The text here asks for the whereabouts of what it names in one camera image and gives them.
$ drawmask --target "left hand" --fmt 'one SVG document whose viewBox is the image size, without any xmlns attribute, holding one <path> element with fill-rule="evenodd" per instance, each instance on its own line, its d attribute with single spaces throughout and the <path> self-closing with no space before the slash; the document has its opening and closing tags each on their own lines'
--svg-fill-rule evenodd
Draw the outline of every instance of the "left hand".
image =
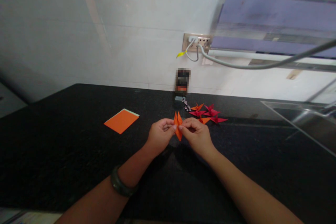
<svg viewBox="0 0 336 224">
<path fill-rule="evenodd" d="M 153 157 L 158 156 L 169 144 L 177 125 L 172 119 L 161 119 L 152 124 L 144 149 Z"/>
</svg>

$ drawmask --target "sink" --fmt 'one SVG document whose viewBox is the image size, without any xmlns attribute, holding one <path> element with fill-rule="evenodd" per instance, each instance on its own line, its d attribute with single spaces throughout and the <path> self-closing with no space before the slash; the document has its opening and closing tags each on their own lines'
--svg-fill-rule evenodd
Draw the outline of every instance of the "sink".
<svg viewBox="0 0 336 224">
<path fill-rule="evenodd" d="M 336 119 L 319 113 L 322 107 L 268 101 L 262 103 L 336 157 Z"/>
</svg>

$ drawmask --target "power cord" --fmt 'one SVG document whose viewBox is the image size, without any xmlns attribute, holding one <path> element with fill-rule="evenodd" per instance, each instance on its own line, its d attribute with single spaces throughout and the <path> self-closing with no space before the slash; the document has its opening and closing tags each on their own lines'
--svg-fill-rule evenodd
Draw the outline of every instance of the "power cord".
<svg viewBox="0 0 336 224">
<path fill-rule="evenodd" d="M 192 59 L 192 58 L 190 58 L 190 56 L 189 56 L 189 54 L 188 54 L 188 49 L 189 49 L 189 47 L 198 39 L 198 37 L 193 37 L 193 36 L 190 36 L 189 37 L 189 40 L 190 39 L 192 39 L 192 41 L 190 42 L 190 44 L 188 45 L 188 47 L 187 47 L 187 49 L 185 50 L 185 53 L 186 53 L 186 55 L 187 55 L 187 57 L 191 60 L 191 61 L 194 61 L 194 62 L 196 62 L 196 61 L 198 61 L 198 54 L 196 54 L 197 55 L 197 59 L 196 60 L 194 60 L 194 59 Z"/>
<path fill-rule="evenodd" d="M 204 52 L 204 48 L 202 45 L 200 44 L 197 44 L 197 49 L 196 49 L 196 54 L 197 54 L 197 60 L 198 60 L 198 49 L 200 48 L 201 49 L 201 54 L 207 58 L 208 60 L 211 60 L 211 61 L 214 61 L 218 64 L 221 64 L 223 66 L 227 66 L 227 67 L 231 67 L 231 68 L 238 68 L 238 69 L 250 69 L 250 70 L 260 70 L 260 69 L 269 69 L 269 68 L 275 68 L 275 67 L 279 67 L 279 66 L 282 66 L 282 65 L 285 65 L 285 64 L 288 64 L 290 62 L 293 62 L 293 61 L 297 61 L 297 60 L 300 60 L 302 58 L 306 58 L 306 57 L 309 57 L 309 56 L 312 56 L 316 53 L 319 53 L 319 52 L 322 52 L 322 51 L 325 51 L 325 50 L 328 50 L 332 47 L 335 47 L 336 46 L 336 40 L 331 40 L 330 42 L 328 43 L 325 43 L 323 45 L 319 45 L 313 49 L 310 49 L 308 51 L 305 51 L 305 52 L 302 52 L 300 54 L 296 54 L 295 56 L 291 57 L 291 58 L 287 58 L 287 59 L 284 59 L 282 61 L 279 61 L 279 62 L 276 62 L 276 63 L 272 63 L 272 64 L 266 64 L 266 65 L 252 65 L 252 66 L 244 66 L 244 65 L 234 65 L 234 64 L 230 64 L 230 63 L 227 63 L 227 62 L 224 62 L 224 61 L 221 61 L 221 60 L 218 60 L 216 58 L 213 58 L 209 55 L 207 55 L 205 52 Z"/>
</svg>

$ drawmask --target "bracelet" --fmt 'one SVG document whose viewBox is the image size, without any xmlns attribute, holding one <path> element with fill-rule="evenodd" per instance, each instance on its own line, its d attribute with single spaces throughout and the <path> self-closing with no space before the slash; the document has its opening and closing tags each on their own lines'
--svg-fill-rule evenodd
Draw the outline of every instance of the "bracelet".
<svg viewBox="0 0 336 224">
<path fill-rule="evenodd" d="M 118 169 L 120 165 L 117 165 L 112 173 L 111 173 L 111 184 L 113 188 L 122 196 L 125 196 L 127 198 L 131 197 L 138 189 L 138 185 L 134 188 L 129 188 L 124 185 L 124 183 L 120 180 L 118 175 Z"/>
</svg>

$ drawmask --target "origami crane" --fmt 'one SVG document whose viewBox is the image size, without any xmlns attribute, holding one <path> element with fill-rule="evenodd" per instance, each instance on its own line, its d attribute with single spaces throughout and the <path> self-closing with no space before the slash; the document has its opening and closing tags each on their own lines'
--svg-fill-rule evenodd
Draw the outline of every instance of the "origami crane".
<svg viewBox="0 0 336 224">
<path fill-rule="evenodd" d="M 201 115 L 203 115 L 206 111 L 193 111 L 193 112 L 189 112 L 190 114 L 200 117 Z"/>
<path fill-rule="evenodd" d="M 178 138 L 178 140 L 181 142 L 182 140 L 182 132 L 178 129 L 179 126 L 182 124 L 182 118 L 180 116 L 180 112 L 178 112 L 178 114 L 176 115 L 176 112 L 175 112 L 175 117 L 174 117 L 174 124 L 177 126 L 176 127 L 176 130 L 175 130 L 175 134 Z"/>
<path fill-rule="evenodd" d="M 219 122 L 221 123 L 221 122 L 227 121 L 227 119 L 218 118 L 218 115 L 216 115 L 216 117 L 211 117 L 210 120 L 214 121 L 215 123 L 219 123 Z"/>
<path fill-rule="evenodd" d="M 202 118 L 202 116 L 198 119 L 201 123 L 206 124 L 208 121 L 210 121 L 210 118 Z"/>
<path fill-rule="evenodd" d="M 209 117 L 215 117 L 216 115 L 218 115 L 220 112 L 216 111 L 216 110 L 211 110 L 210 112 L 206 112 L 203 115 L 209 116 Z"/>
<path fill-rule="evenodd" d="M 191 109 L 192 109 L 192 110 L 196 110 L 196 111 L 200 111 L 203 105 L 204 105 L 204 103 L 201 104 L 201 105 L 198 105 L 198 104 L 196 103 L 196 107 L 192 107 Z"/>
<path fill-rule="evenodd" d="M 205 107 L 206 107 L 206 109 L 208 110 L 208 112 L 211 112 L 212 110 L 214 110 L 214 104 L 212 104 L 211 106 L 209 106 L 209 107 L 207 107 L 206 105 L 205 105 Z"/>
</svg>

